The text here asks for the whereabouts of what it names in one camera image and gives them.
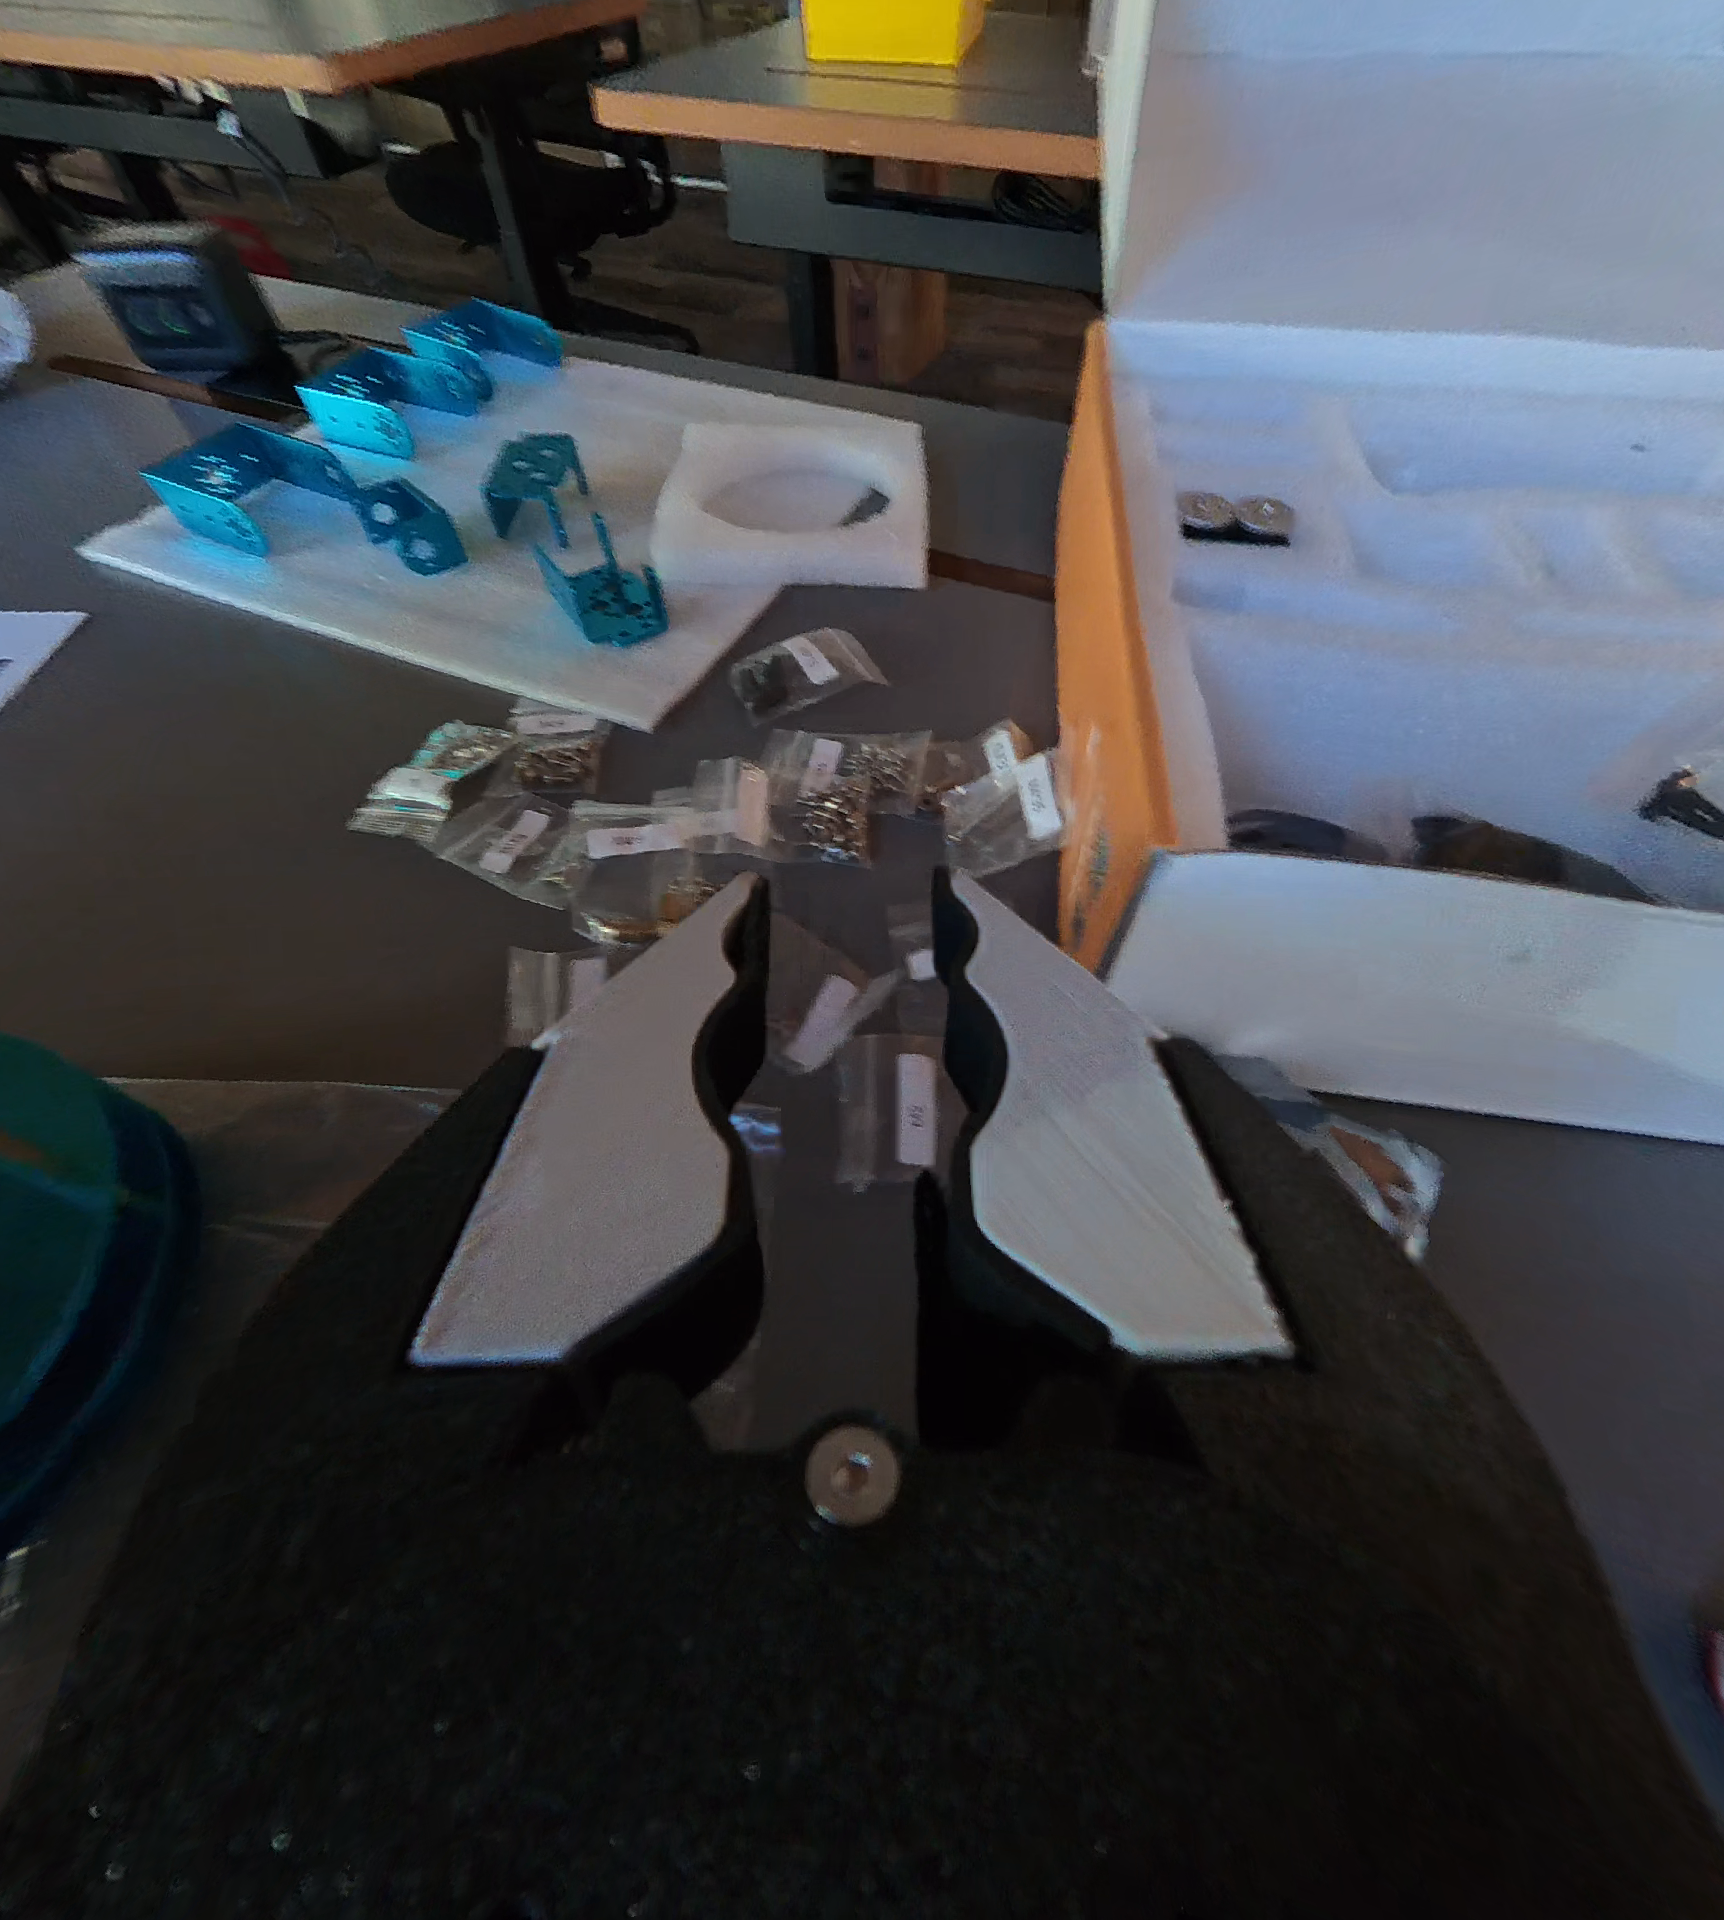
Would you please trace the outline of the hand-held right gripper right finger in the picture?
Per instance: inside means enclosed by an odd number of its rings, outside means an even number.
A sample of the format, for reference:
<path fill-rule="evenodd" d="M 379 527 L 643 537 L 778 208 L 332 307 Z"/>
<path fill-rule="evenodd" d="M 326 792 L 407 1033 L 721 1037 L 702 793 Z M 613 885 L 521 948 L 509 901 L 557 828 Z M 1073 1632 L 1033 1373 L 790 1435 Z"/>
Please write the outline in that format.
<path fill-rule="evenodd" d="M 931 888 L 974 1246 L 1019 1308 L 1137 1362 L 1279 1362 L 1291 1333 L 1157 1027 L 970 875 Z"/>

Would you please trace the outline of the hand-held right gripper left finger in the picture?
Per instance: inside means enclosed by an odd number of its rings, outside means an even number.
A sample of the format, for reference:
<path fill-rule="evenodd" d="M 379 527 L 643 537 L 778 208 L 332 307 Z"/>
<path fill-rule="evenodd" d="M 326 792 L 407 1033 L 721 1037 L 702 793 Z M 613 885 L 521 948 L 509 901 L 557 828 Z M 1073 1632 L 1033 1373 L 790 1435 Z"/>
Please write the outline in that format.
<path fill-rule="evenodd" d="M 769 888 L 736 875 L 573 1009 L 413 1332 L 419 1370 L 723 1370 L 762 1308 L 733 1110 L 768 1048 Z"/>

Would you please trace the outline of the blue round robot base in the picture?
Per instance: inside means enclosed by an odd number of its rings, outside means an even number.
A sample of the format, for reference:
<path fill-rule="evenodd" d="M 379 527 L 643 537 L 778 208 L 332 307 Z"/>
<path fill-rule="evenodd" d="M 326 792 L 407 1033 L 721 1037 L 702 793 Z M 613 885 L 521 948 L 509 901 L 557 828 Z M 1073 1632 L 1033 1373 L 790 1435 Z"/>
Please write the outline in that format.
<path fill-rule="evenodd" d="M 202 1214 L 164 1115 L 0 1033 L 0 1562 L 153 1364 Z"/>

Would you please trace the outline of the small blue U bracket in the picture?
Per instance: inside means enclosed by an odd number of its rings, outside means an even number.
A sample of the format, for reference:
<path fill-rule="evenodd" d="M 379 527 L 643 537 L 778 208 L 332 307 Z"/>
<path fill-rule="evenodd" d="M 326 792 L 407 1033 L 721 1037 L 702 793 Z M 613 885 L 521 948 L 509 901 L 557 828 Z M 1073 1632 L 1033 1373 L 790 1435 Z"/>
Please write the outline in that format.
<path fill-rule="evenodd" d="M 496 539 L 512 539 L 521 509 L 536 505 L 545 517 L 555 548 L 568 551 L 573 535 L 562 505 L 564 492 L 569 494 L 572 505 L 584 512 L 593 508 L 580 445 L 564 432 L 536 432 L 501 442 L 480 485 Z"/>

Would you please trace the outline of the grey desk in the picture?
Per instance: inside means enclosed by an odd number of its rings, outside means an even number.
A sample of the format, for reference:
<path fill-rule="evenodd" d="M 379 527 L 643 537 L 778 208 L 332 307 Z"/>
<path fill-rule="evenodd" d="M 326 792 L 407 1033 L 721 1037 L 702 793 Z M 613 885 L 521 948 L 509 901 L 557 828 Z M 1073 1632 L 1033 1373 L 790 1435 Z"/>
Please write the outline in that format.
<path fill-rule="evenodd" d="M 110 573 L 77 542 L 218 415 L 43 366 L 0 395 L 0 609 L 86 624 L 0 714 L 0 1032 L 138 1081 L 459 1090 L 562 941 L 392 838 L 370 777 L 480 688 Z M 1724 1816 L 1724 1152 L 1366 1106 L 1450 1174 L 1431 1275 L 1567 1480 Z"/>

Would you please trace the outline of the wood-edged office desk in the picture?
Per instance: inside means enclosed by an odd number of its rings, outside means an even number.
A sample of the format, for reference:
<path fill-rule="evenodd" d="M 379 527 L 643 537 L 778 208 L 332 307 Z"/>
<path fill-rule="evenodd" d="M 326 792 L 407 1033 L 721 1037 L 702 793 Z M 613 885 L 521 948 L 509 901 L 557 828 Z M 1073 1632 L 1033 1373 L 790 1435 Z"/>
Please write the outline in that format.
<path fill-rule="evenodd" d="M 1100 307 L 1089 6 L 998 7 L 955 65 L 811 60 L 787 16 L 591 90 L 609 132 L 709 141 L 730 238 L 783 266 L 798 371 L 913 382 L 946 277 Z"/>
<path fill-rule="evenodd" d="M 303 101 L 616 33 L 646 4 L 0 4 L 0 212 L 43 268 L 73 250 L 39 161 L 95 154 L 112 218 L 174 221 L 168 165 L 332 180 L 351 161 Z"/>

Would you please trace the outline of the silver antistatic bag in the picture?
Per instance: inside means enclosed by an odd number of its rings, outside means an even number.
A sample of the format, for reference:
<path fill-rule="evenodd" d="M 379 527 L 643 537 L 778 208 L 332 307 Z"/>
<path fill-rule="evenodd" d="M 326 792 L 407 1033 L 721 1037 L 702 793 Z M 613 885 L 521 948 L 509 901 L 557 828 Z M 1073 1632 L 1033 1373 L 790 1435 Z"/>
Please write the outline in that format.
<path fill-rule="evenodd" d="M 1342 1115 L 1271 1062 L 1223 1058 L 1219 1063 L 1307 1155 L 1327 1165 L 1408 1260 L 1425 1258 L 1443 1186 L 1443 1165 L 1431 1152 L 1397 1131 Z"/>

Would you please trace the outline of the large clear plastic bag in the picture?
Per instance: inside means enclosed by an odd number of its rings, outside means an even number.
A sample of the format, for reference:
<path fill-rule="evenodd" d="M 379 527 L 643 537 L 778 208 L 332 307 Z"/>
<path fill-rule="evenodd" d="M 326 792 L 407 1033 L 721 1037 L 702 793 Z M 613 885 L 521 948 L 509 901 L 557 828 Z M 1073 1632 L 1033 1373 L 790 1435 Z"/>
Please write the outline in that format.
<path fill-rule="evenodd" d="M 203 1225 L 153 1362 L 0 1559 L 0 1812 L 148 1477 L 273 1283 L 450 1103 L 432 1087 L 129 1079 L 192 1149 Z"/>

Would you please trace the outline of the pile of labelled screw bags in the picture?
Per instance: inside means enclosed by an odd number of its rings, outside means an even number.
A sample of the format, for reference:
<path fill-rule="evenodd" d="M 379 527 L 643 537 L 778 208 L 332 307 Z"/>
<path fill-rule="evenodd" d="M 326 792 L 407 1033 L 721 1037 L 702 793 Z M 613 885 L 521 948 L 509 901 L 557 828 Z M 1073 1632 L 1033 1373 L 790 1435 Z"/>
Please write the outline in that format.
<path fill-rule="evenodd" d="M 1075 756 L 1012 718 L 966 735 L 779 725 L 643 801 L 595 793 L 611 730 L 536 698 L 497 725 L 445 722 L 345 819 L 568 918 L 568 948 L 509 953 L 515 1046 L 552 1042 L 733 880 L 793 863 L 861 873 L 897 822 L 938 826 L 946 867 L 986 880 L 1061 851 L 1075 826 Z M 833 1072 L 833 1179 L 850 1189 L 939 1179 L 958 1125 L 928 896 L 892 899 L 883 925 L 876 972 L 785 913 L 769 932 L 769 1058 L 796 1078 Z"/>

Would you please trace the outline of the orange cardboard box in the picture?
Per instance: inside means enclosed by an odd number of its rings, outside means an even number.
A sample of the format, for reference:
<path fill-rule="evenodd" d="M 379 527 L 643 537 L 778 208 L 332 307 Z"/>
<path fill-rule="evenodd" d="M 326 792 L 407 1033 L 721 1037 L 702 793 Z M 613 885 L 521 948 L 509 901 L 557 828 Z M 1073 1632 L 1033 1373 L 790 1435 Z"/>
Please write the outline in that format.
<path fill-rule="evenodd" d="M 1072 953 L 1319 1092 L 1724 1143 L 1724 913 L 1536 836 L 1151 838 L 1110 324 L 1724 353 L 1724 4 L 1097 4 L 1105 312 L 1057 526 Z"/>

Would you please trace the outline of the white foam sheet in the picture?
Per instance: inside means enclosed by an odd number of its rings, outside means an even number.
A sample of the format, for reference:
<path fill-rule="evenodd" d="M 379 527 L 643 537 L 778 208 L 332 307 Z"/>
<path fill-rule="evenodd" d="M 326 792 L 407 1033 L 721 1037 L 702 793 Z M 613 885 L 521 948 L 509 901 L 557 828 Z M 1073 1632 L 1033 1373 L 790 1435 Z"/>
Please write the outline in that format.
<path fill-rule="evenodd" d="M 464 539 L 468 561 L 458 569 L 418 577 L 386 546 L 368 542 L 343 505 L 294 488 L 268 488 L 248 501 L 268 534 L 268 558 L 184 531 L 161 504 L 107 524 L 82 539 L 77 554 L 370 654 L 652 731 L 790 586 L 681 588 L 654 569 L 668 631 L 627 647 L 595 646 L 552 600 L 534 546 L 547 546 L 568 572 L 597 563 L 590 516 L 599 512 L 618 561 L 656 567 L 658 496 L 690 422 L 907 422 L 584 353 L 569 353 L 555 371 L 499 355 L 490 373 L 496 391 L 477 415 L 407 414 L 412 459 L 335 452 L 359 482 L 399 478 L 437 501 Z M 496 537 L 483 509 L 480 485 L 499 445 L 536 432 L 573 436 L 586 468 L 591 509 L 572 504 L 569 492 L 560 496 L 573 535 L 568 550 L 555 546 L 536 504 L 521 508 L 509 539 Z"/>

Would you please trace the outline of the white foam box insert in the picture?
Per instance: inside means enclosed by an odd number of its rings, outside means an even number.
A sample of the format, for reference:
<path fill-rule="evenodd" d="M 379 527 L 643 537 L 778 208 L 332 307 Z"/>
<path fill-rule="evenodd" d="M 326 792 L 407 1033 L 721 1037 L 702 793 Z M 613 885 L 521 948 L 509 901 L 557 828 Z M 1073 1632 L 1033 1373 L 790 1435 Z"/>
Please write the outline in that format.
<path fill-rule="evenodd" d="M 1724 351 L 1110 324 L 1151 839 L 1485 822 L 1724 913 Z M 1288 546 L 1184 539 L 1269 496 Z"/>

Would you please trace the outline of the black office chair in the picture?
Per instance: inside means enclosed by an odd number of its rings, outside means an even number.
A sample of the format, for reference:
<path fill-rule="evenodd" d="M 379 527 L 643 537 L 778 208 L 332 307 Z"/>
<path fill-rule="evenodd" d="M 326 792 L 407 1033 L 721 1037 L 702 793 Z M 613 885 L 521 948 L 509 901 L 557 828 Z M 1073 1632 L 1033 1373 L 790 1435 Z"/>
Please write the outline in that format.
<path fill-rule="evenodd" d="M 557 334 L 658 345 L 695 355 L 683 324 L 590 298 L 577 284 L 608 238 L 643 238 L 678 208 L 678 183 L 658 135 L 621 135 L 584 158 L 515 138 L 501 148 L 445 140 L 386 161 L 393 205 L 418 227 L 496 252 L 515 306 Z"/>

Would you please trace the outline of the small blue angle bracket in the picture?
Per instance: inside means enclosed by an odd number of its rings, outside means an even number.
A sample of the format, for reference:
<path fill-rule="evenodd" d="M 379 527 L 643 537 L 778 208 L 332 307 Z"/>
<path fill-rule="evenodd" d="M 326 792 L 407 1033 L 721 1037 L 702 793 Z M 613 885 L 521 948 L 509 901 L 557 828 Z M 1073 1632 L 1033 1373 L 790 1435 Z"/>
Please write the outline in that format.
<path fill-rule="evenodd" d="M 349 504 L 372 546 L 387 548 L 418 577 L 437 577 L 468 563 L 454 517 L 416 483 L 390 478 L 358 483 Z"/>

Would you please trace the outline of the large blue U bracket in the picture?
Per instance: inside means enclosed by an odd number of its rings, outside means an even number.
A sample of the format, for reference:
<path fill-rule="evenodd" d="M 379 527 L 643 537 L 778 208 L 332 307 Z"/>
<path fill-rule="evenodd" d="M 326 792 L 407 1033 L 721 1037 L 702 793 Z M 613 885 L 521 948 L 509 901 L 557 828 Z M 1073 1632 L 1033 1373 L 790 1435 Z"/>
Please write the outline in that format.
<path fill-rule="evenodd" d="M 326 444 L 410 461 L 418 444 L 404 410 L 472 419 L 496 383 L 470 351 L 451 362 L 370 345 L 303 373 L 296 393 Z"/>
<path fill-rule="evenodd" d="M 354 508 L 362 494 L 328 445 L 250 419 L 181 445 L 139 475 L 184 531 L 256 560 L 271 554 L 271 539 L 250 498 L 294 488 Z"/>
<path fill-rule="evenodd" d="M 557 371 L 564 362 L 560 331 L 538 314 L 491 300 L 470 298 L 399 326 L 404 345 L 419 359 L 461 371 L 476 383 L 490 379 L 491 355 Z"/>

